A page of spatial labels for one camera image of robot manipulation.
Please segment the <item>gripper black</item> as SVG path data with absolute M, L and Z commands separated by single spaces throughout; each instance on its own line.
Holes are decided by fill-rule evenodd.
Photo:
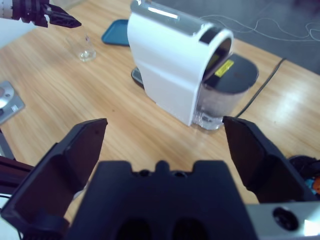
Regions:
M 23 23 L 27 24 L 32 22 L 38 27 L 47 27 L 48 21 L 45 17 L 45 11 L 49 6 L 52 11 L 48 14 L 50 24 L 64 28 L 77 28 L 82 25 L 73 16 L 61 13 L 65 12 L 63 8 L 49 3 L 49 0 L 13 0 L 11 18 L 22 20 Z

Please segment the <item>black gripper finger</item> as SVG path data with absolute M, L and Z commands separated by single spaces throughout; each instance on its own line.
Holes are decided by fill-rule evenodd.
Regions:
M 223 124 L 230 156 L 242 183 L 260 203 L 312 202 L 320 199 L 255 123 L 224 116 Z
M 19 184 L 1 217 L 22 233 L 65 233 L 64 216 L 99 160 L 107 124 L 106 118 L 76 124 Z

